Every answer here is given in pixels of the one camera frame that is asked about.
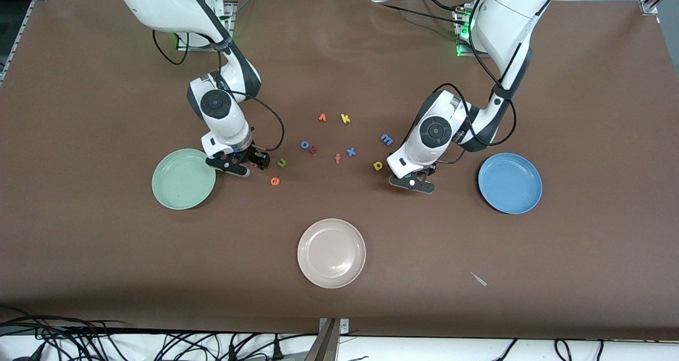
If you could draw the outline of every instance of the green plate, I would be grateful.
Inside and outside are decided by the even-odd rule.
[[[214,188],[215,170],[196,149],[180,149],[163,158],[153,172],[153,195],[170,209],[190,209],[204,201]]]

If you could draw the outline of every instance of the blue plate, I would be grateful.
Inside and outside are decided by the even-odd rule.
[[[478,188],[490,206],[507,214],[530,211],[543,194],[543,182],[533,163],[514,153],[485,160],[478,171]]]

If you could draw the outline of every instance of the plate rim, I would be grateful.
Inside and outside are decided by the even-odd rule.
[[[327,222],[327,221],[335,221],[335,222],[340,222],[340,223],[342,223],[342,224],[347,224],[347,225],[354,231],[354,233],[356,234],[356,237],[359,239],[359,248],[360,248],[360,249],[362,250],[362,252],[363,252],[363,259],[361,260],[360,266],[359,266],[359,265],[356,265],[356,266],[355,266],[355,267],[357,268],[356,275],[355,275],[354,277],[352,277],[351,279],[349,279],[348,281],[346,281],[345,283],[341,284],[341,285],[331,286],[331,287],[328,287],[328,286],[321,286],[320,284],[318,284],[318,283],[316,283],[315,281],[313,281],[313,280],[307,275],[307,273],[304,272],[304,269],[303,269],[303,267],[301,266],[301,263],[302,263],[302,260],[303,260],[303,256],[302,256],[303,248],[305,247],[303,244],[306,243],[306,241],[304,240],[304,238],[305,238],[307,235],[311,236],[311,235],[313,235],[314,233],[316,233],[316,232],[318,231],[318,230],[315,230],[314,232],[312,232],[312,229],[313,229],[314,226],[316,226],[316,225],[318,225],[318,224],[322,224],[322,223]],[[308,226],[307,229],[302,233],[301,237],[299,238],[299,242],[298,242],[298,267],[299,267],[299,270],[302,272],[302,274],[304,275],[304,277],[305,277],[308,281],[310,281],[313,285],[318,286],[318,287],[320,287],[320,288],[325,288],[325,289],[337,289],[337,288],[346,287],[346,286],[348,286],[349,284],[351,284],[352,282],[354,282],[354,281],[359,277],[359,275],[361,274],[361,272],[363,272],[363,267],[365,266],[366,257],[367,257],[367,248],[366,248],[366,245],[365,245],[365,240],[364,240],[364,238],[363,238],[363,235],[361,235],[361,231],[359,231],[359,229],[356,228],[356,226],[354,226],[353,224],[351,224],[351,223],[349,223],[349,222],[347,222],[347,221],[345,221],[345,220],[343,220],[343,219],[339,219],[339,218],[325,218],[325,219],[321,219],[320,221],[316,221],[316,222],[312,223],[310,226]]]
[[[167,156],[163,157],[163,159],[160,160],[160,162],[158,162],[158,164],[155,166],[155,169],[153,170],[153,176],[151,177],[151,192],[153,192],[153,196],[155,197],[156,201],[158,201],[162,206],[167,207],[168,209],[173,209],[173,210],[185,210],[185,209],[190,209],[192,207],[198,206],[199,204],[201,204],[203,201],[205,201],[210,196],[210,194],[214,190],[214,185],[216,184],[216,170],[214,170],[214,172],[211,173],[211,177],[210,177],[211,178],[210,179],[210,182],[211,182],[210,192],[208,192],[207,195],[205,195],[204,198],[202,198],[199,202],[197,202],[193,206],[188,206],[188,207],[168,206],[168,204],[165,204],[163,201],[161,201],[161,199],[158,198],[158,192],[160,192],[160,191],[159,190],[157,191],[155,189],[155,187],[153,187],[153,185],[155,184],[155,180],[157,179],[157,177],[160,176],[159,170],[162,170],[161,168],[165,168],[165,167],[167,167],[167,165],[169,165],[171,163],[168,160],[168,158],[170,158],[173,155],[177,155],[177,153],[181,153],[181,152],[186,152],[187,155],[189,153],[191,153],[195,156],[198,156],[199,158],[204,158],[204,157],[207,158],[207,155],[205,153],[203,153],[202,151],[199,151],[199,150],[194,149],[194,148],[183,148],[183,149],[177,149],[176,151],[169,153]]]
[[[528,163],[528,165],[530,165],[530,167],[533,168],[534,173],[537,176],[537,180],[538,180],[539,193],[538,193],[538,197],[535,199],[535,202],[529,208],[523,209],[521,211],[507,211],[506,209],[502,209],[499,206],[497,206],[496,204],[493,204],[492,202],[490,202],[488,200],[488,196],[486,195],[486,193],[484,192],[483,187],[482,187],[482,184],[483,184],[482,175],[484,174],[484,171],[487,170],[487,168],[490,165],[492,165],[492,163],[490,163],[491,161],[497,161],[496,157],[505,157],[505,160],[513,161],[514,163],[517,163],[517,161],[514,161],[514,160],[519,158],[521,160],[526,161],[526,163]],[[521,155],[517,155],[516,153],[511,153],[511,152],[495,153],[494,155],[486,158],[486,160],[483,161],[481,168],[478,169],[477,182],[478,182],[478,189],[480,190],[483,199],[490,206],[492,206],[494,209],[496,209],[497,211],[500,211],[504,214],[519,215],[519,214],[527,213],[527,212],[531,211],[532,209],[534,209],[535,206],[538,206],[538,203],[540,202],[541,198],[543,197],[543,178],[541,177],[540,172],[538,172],[538,169],[535,167],[535,165],[533,165],[533,163],[530,162],[527,158],[525,158],[524,156],[521,156]]]

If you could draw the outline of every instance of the white floor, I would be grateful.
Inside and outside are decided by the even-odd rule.
[[[247,335],[238,335],[244,339]],[[197,334],[191,339],[204,337]],[[115,334],[112,336],[120,351],[129,361],[152,361],[160,351],[165,336],[162,334]],[[268,344],[273,339],[272,334],[262,334],[250,341],[238,354],[247,356],[251,351]],[[219,339],[211,337],[202,345],[216,354],[217,341],[222,349],[228,348],[230,334],[221,334]],[[283,354],[298,354],[308,351],[315,337],[299,337],[281,342]],[[105,351],[110,361],[122,361],[122,358],[112,348],[109,342],[102,339]],[[408,360],[448,360],[448,361],[493,361],[499,358],[507,346],[509,339],[423,339],[397,337],[342,337],[340,339],[337,361],[351,361],[365,358],[368,361]],[[0,338],[0,361],[11,361],[22,356],[31,356],[42,341],[33,336],[8,336]],[[77,357],[77,351],[72,344],[63,341],[61,345],[65,351]],[[599,349],[597,341],[568,341],[568,346],[574,361],[594,361]],[[162,359],[174,359],[186,349],[187,344],[176,346],[165,354]],[[264,349],[269,356],[272,347]],[[184,361],[204,361],[202,351],[185,354],[180,359]],[[510,351],[506,361],[560,361],[553,348],[552,340],[519,340]],[[652,342],[622,342],[607,341],[601,361],[677,361],[679,360],[679,344],[653,344]],[[58,361],[54,349],[45,350],[41,361]]]

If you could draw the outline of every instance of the white surface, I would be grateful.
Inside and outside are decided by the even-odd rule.
[[[316,286],[344,287],[363,270],[365,242],[349,222],[335,218],[317,221],[299,240],[298,264]]]
[[[204,335],[197,334],[191,339],[199,339]],[[240,334],[238,339],[244,339],[247,335]],[[162,334],[116,334],[113,336],[122,353],[129,361],[151,361],[162,347]],[[221,349],[227,349],[230,334],[219,335]],[[240,357],[250,351],[272,341],[272,334],[263,334],[250,341]],[[283,354],[295,354],[308,351],[315,337],[299,337],[281,342]],[[111,361],[120,361],[120,356],[108,344],[105,350]],[[509,339],[422,339],[401,337],[340,337],[338,361],[368,356],[366,361],[395,361],[395,360],[446,360],[446,361],[493,361],[509,345]],[[0,338],[0,361],[29,356],[41,344],[41,341],[32,336],[8,336]],[[216,340],[210,338],[203,343],[216,352]],[[594,361],[599,347],[597,341],[568,341],[568,346],[574,361]],[[65,350],[77,356],[73,346],[66,346]],[[163,359],[173,359],[176,354],[186,349],[186,346],[177,346],[168,352]],[[269,356],[272,347],[264,350]],[[194,351],[182,356],[185,361],[204,361],[202,351]],[[652,344],[651,342],[616,342],[605,343],[601,361],[677,361],[679,359],[679,344]],[[552,340],[519,340],[506,361],[560,361],[553,348]],[[54,349],[46,350],[42,361],[58,361]]]

